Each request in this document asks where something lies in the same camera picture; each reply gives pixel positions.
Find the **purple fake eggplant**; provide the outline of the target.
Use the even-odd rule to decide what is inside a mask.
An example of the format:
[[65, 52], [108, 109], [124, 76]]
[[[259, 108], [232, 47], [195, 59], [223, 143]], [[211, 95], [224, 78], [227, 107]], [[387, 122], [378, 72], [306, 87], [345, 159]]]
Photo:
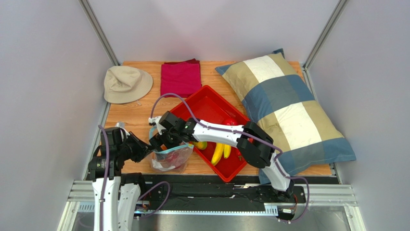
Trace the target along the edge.
[[240, 153], [240, 151], [238, 149], [235, 149], [235, 153], [236, 153], [239, 161], [243, 161], [243, 156], [242, 156], [242, 154]]

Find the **small red fake fruit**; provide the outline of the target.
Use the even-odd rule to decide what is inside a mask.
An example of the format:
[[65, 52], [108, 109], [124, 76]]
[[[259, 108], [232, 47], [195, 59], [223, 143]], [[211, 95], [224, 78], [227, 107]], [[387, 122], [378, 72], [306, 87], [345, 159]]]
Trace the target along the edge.
[[171, 166], [177, 167], [179, 165], [179, 153], [177, 152], [168, 153], [165, 158], [165, 161], [168, 167], [171, 167]]

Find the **yellow fake banana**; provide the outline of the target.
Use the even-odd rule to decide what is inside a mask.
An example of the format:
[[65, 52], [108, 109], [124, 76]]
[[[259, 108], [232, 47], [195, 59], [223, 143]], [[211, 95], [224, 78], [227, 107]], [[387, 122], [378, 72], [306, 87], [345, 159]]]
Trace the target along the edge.
[[211, 164], [216, 166], [219, 161], [224, 158], [229, 158], [231, 154], [231, 146], [222, 143], [216, 143], [216, 147], [214, 149], [214, 154], [211, 159]]

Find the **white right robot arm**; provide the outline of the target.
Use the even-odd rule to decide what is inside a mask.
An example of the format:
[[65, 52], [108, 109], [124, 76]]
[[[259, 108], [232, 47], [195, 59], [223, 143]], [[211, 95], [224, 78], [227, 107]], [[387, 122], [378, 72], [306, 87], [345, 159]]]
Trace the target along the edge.
[[235, 147], [244, 160], [261, 169], [273, 189], [286, 197], [291, 197], [294, 182], [282, 165], [278, 155], [282, 151], [273, 144], [273, 139], [256, 123], [228, 126], [209, 123], [195, 117], [187, 121], [170, 111], [162, 116], [149, 118], [149, 124], [158, 130], [150, 137], [150, 144], [157, 150], [162, 146], [170, 149], [188, 142], [214, 142]]

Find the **yellow green fake mango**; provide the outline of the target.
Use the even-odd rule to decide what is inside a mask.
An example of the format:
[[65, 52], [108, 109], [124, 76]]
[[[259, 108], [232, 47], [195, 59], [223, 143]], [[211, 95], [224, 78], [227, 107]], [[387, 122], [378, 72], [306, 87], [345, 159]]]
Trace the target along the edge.
[[206, 141], [198, 141], [198, 142], [193, 141], [192, 144], [198, 150], [205, 150], [207, 148], [207, 142]]

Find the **clear zip top bag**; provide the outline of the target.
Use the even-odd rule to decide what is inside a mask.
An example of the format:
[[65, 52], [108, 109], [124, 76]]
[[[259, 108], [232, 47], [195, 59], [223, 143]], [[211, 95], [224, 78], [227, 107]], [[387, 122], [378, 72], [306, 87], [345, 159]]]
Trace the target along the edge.
[[193, 153], [193, 145], [186, 142], [168, 143], [165, 133], [154, 133], [155, 130], [157, 127], [153, 126], [149, 132], [149, 142], [154, 148], [151, 157], [152, 169], [158, 173], [182, 172]]

